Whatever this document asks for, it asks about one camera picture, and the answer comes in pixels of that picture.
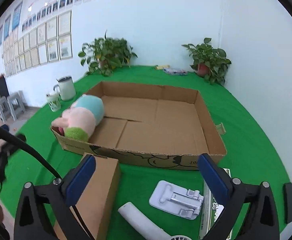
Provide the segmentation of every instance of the potted plant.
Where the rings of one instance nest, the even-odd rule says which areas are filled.
[[[105,37],[94,39],[90,44],[83,43],[82,51],[78,53],[80,64],[88,64],[90,73],[98,72],[109,76],[116,67],[129,65],[132,57],[137,55],[132,52],[133,47],[127,45],[124,38],[114,39]]]
[[[183,44],[190,52],[194,62],[191,68],[196,73],[203,77],[206,81],[214,84],[216,81],[219,83],[225,82],[225,74],[228,70],[228,65],[231,61],[226,58],[226,52],[223,49],[214,49],[209,43],[211,38],[205,38],[204,43],[193,45]]]

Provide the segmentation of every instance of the red flower pot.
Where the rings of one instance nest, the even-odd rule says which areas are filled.
[[[205,77],[205,75],[209,74],[209,67],[207,67],[204,63],[199,63],[196,73],[200,77]]]

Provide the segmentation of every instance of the blue gripper pad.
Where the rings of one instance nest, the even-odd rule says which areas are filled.
[[[95,157],[86,155],[80,164],[65,176],[61,191],[68,207],[77,204],[95,170]]]
[[[197,166],[217,203],[225,206],[233,193],[231,179],[226,171],[219,168],[207,153],[198,157]]]

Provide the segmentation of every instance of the white kettle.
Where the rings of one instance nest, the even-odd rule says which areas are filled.
[[[76,95],[76,90],[71,76],[62,77],[57,79],[57,81],[58,85],[54,86],[54,91],[58,92],[57,87],[59,87],[59,94],[63,101],[68,101]]]

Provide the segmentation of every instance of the green plush patch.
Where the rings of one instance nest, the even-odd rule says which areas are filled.
[[[88,142],[88,134],[79,127],[69,127],[65,129],[65,137]]]

